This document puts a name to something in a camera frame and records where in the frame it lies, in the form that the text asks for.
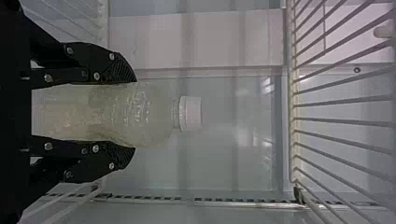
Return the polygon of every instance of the screw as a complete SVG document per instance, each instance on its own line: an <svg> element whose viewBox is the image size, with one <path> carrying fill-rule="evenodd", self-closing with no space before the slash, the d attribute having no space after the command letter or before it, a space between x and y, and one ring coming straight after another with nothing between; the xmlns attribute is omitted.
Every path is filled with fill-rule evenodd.
<svg viewBox="0 0 396 224"><path fill-rule="evenodd" d="M46 82L53 82L52 76L49 74L44 75L44 80L46 80Z"/></svg>
<svg viewBox="0 0 396 224"><path fill-rule="evenodd" d="M66 179L70 179L71 177L73 177L71 171L67 171L65 176L66 176Z"/></svg>
<svg viewBox="0 0 396 224"><path fill-rule="evenodd" d="M111 163L108 165L108 169L114 170L114 162L111 162Z"/></svg>
<svg viewBox="0 0 396 224"><path fill-rule="evenodd" d="M93 78L95 78L95 80L98 81L100 79L99 73L94 73Z"/></svg>
<svg viewBox="0 0 396 224"><path fill-rule="evenodd" d="M44 144L44 149L47 150L47 151L52 150L52 149L53 149L52 143L46 143L46 144Z"/></svg>
<svg viewBox="0 0 396 224"><path fill-rule="evenodd" d="M67 48L66 51L67 51L68 54L73 54L74 53L72 48Z"/></svg>
<svg viewBox="0 0 396 224"><path fill-rule="evenodd" d="M82 155L87 155L87 154L88 154L87 148L83 148L83 149L81 150L81 154L82 154Z"/></svg>
<svg viewBox="0 0 396 224"><path fill-rule="evenodd" d="M92 152L93 153L98 153L98 151L99 151L99 146L98 145L95 145L95 146L92 147Z"/></svg>
<svg viewBox="0 0 396 224"><path fill-rule="evenodd" d="M355 68L353 69L353 72L354 72L354 73L360 73L360 72L361 72L361 69L360 69L359 67L355 67Z"/></svg>

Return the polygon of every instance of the clear plastic bottle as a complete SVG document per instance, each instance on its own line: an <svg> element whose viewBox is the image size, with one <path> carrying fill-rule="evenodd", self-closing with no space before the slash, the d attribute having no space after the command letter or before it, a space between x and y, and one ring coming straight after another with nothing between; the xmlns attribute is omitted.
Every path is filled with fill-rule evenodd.
<svg viewBox="0 0 396 224"><path fill-rule="evenodd" d="M35 134L57 139L148 147L167 139L174 129L201 127L201 98L172 99L143 82L70 87L44 92L41 98L34 112L34 127L39 130Z"/></svg>

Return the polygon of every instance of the wire rack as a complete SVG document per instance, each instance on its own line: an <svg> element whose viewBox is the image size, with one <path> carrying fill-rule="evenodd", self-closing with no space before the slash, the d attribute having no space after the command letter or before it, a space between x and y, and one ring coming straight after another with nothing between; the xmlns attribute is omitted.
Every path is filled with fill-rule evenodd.
<svg viewBox="0 0 396 224"><path fill-rule="evenodd" d="M63 42L108 46L108 1L22 0L26 16Z"/></svg>
<svg viewBox="0 0 396 224"><path fill-rule="evenodd" d="M337 223L349 222L321 195L339 200L363 221L380 223L341 192L396 211L396 12L393 3L374 0L356 6L347 6L347 0L326 2L286 2L290 182L300 202L324 223L332 219L319 204ZM342 75L335 70L343 70Z"/></svg>

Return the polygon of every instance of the white bottle cap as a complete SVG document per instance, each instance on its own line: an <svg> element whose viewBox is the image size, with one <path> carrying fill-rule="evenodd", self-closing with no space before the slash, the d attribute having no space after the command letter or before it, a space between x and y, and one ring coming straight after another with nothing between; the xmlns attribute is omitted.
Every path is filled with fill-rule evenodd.
<svg viewBox="0 0 396 224"><path fill-rule="evenodd" d="M182 132L201 129L201 97L181 96L178 105L178 120Z"/></svg>

